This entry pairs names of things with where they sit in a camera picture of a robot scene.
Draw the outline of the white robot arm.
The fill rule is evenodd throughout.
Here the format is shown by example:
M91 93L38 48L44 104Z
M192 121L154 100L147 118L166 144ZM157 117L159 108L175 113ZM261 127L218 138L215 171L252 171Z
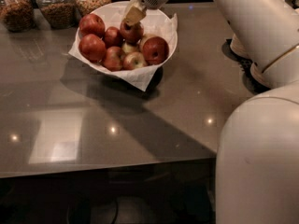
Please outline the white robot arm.
M213 0L267 91L227 119L216 224L299 224L299 13L284 0Z

